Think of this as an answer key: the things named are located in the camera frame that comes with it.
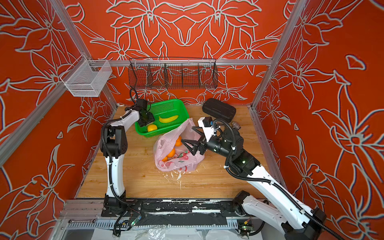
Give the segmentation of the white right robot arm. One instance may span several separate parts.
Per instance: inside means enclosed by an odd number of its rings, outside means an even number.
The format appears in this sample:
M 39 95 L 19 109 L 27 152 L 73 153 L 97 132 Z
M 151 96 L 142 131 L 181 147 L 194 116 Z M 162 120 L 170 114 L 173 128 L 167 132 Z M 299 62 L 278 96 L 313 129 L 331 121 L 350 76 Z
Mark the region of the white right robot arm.
M 342 239 L 325 225 L 327 216 L 322 210 L 312 209 L 294 197 L 268 173 L 259 160 L 244 149 L 244 139 L 236 129 L 193 127 L 193 131 L 200 138 L 181 140 L 192 155 L 211 151 L 225 157 L 225 170 L 235 179 L 251 184 L 270 202 L 268 205 L 241 191 L 234 198 L 239 215 L 259 218 L 283 234 L 286 240 L 317 240 L 323 231 L 337 240 Z

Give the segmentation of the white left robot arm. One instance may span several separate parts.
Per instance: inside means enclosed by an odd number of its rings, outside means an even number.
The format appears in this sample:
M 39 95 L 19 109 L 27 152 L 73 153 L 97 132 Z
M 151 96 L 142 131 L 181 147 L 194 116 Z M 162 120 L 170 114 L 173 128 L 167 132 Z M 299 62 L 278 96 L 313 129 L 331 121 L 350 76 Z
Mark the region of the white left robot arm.
M 134 101 L 134 105 L 125 108 L 125 114 L 107 121 L 101 129 L 101 151 L 105 157 L 108 173 L 108 188 L 104 199 L 106 213 L 123 216 L 125 210 L 135 204 L 127 200 L 123 183 L 123 161 L 128 150 L 126 131 L 134 124 L 144 127 L 155 121 L 150 112 L 151 105 L 145 99 Z

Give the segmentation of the pink translucent plastic bag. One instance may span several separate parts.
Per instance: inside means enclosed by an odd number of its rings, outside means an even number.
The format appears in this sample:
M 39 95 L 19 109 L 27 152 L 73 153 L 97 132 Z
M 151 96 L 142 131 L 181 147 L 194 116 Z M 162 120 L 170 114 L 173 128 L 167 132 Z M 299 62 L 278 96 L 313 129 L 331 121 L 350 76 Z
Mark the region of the pink translucent plastic bag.
M 204 155 L 196 153 L 196 155 L 193 156 L 183 144 L 180 147 L 175 147 L 176 140 L 179 136 L 186 140 L 198 140 L 200 138 L 200 135 L 192 130 L 194 126 L 195 123 L 193 119 L 189 118 L 178 128 L 161 135 L 157 139 L 154 145 L 154 161 L 160 171 L 192 172 L 196 170 L 198 164 L 204 160 Z M 167 162 L 163 162 L 162 159 L 166 157 L 173 148 L 176 149 L 175 156 L 168 158 Z

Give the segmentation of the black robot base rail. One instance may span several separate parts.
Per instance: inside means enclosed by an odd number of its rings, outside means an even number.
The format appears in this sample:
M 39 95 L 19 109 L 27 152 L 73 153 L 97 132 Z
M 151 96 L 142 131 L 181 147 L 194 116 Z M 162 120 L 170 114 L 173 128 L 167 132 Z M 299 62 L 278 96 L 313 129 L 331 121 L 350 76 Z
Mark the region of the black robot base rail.
M 235 228 L 254 217 L 240 210 L 232 199 L 130 199 L 130 204 L 101 203 L 95 208 L 98 217 L 134 220 L 138 226 L 220 226 L 235 220 Z

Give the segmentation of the yellow lemon fruit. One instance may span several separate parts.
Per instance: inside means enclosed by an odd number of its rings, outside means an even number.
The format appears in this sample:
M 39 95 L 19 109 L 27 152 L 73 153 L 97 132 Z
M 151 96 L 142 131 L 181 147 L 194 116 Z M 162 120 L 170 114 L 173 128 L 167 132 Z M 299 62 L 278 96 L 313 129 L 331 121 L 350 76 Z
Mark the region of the yellow lemon fruit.
M 150 133 L 150 132 L 153 132 L 153 131 L 156 131 L 158 129 L 158 126 L 155 125 L 155 124 L 150 124 L 147 126 L 147 131 Z

